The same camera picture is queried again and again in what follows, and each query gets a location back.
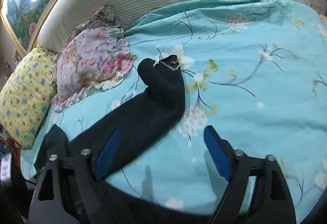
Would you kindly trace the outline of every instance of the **black garment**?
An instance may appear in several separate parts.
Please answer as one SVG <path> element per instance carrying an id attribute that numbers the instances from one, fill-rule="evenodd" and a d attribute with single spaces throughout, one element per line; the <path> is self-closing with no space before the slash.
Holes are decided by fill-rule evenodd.
<path id="1" fill-rule="evenodd" d="M 138 66 L 138 74 L 148 87 L 135 98 L 113 110 L 88 130 L 68 144 L 69 156 L 80 154 L 83 149 L 91 149 L 93 168 L 96 159 L 116 128 L 120 128 L 120 145 L 111 162 L 111 174 L 133 161 L 148 147 L 163 137 L 182 117 L 185 111 L 185 87 L 176 55 L 171 55 L 159 64 L 144 59 Z M 45 146 L 55 140 L 59 128 L 53 128 L 45 136 L 36 170 L 45 163 Z"/>

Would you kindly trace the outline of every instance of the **yellow pillow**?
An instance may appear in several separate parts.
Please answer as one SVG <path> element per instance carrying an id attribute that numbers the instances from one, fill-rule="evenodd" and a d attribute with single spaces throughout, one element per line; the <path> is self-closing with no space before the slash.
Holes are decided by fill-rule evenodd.
<path id="1" fill-rule="evenodd" d="M 0 123 L 23 147 L 31 148 L 56 90 L 53 53 L 35 48 L 19 63 L 0 93 Z"/>

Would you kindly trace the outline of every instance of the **bed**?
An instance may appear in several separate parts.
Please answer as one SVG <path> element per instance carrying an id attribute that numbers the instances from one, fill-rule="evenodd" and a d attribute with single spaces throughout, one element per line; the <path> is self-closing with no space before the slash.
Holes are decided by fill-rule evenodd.
<path id="1" fill-rule="evenodd" d="M 58 0 L 38 44 L 59 51 L 71 29 L 107 3 L 120 17 L 135 65 L 176 54 L 183 69 L 186 111 L 162 140 L 107 182 L 176 210 L 210 215 L 227 182 L 202 133 L 213 125 L 233 148 L 276 156 L 301 223 L 327 182 L 325 48 L 327 25 L 306 0 Z M 145 84 L 132 69 L 117 87 L 57 113 L 50 108 L 34 146 L 22 150 L 32 178 L 43 137 L 57 124 L 74 139 Z M 242 211 L 249 206 L 254 179 Z"/>

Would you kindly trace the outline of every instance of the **ruffled pillow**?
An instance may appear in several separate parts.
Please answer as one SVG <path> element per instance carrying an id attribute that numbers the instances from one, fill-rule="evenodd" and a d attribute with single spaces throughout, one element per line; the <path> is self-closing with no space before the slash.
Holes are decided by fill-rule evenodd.
<path id="1" fill-rule="evenodd" d="M 54 56 L 58 94 L 52 104 L 56 111 L 86 97 L 91 87 L 107 90 L 123 81 L 133 59 L 119 26 L 112 10 L 101 6 L 72 31 L 63 51 Z"/>

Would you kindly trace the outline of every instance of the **silver bolt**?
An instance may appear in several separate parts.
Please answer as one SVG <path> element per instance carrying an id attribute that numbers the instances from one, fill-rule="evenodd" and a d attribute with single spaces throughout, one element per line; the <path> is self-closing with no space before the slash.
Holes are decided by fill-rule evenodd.
<path id="1" fill-rule="evenodd" d="M 238 157 L 241 157 L 241 156 L 244 155 L 244 152 L 242 150 L 240 150 L 240 149 L 237 149 L 237 150 L 234 151 L 234 154 L 236 156 L 238 156 Z"/>
<path id="2" fill-rule="evenodd" d="M 89 154 L 91 154 L 91 150 L 88 149 L 88 148 L 83 149 L 83 150 L 81 151 L 81 155 L 82 155 L 82 156 L 87 156 L 87 155 L 89 155 Z"/>
<path id="3" fill-rule="evenodd" d="M 267 159 L 270 160 L 270 161 L 275 161 L 276 160 L 274 155 L 268 155 Z"/>
<path id="4" fill-rule="evenodd" d="M 51 155 L 51 156 L 49 157 L 49 160 L 51 160 L 51 161 L 55 161 L 57 158 L 58 158 L 58 155 Z"/>

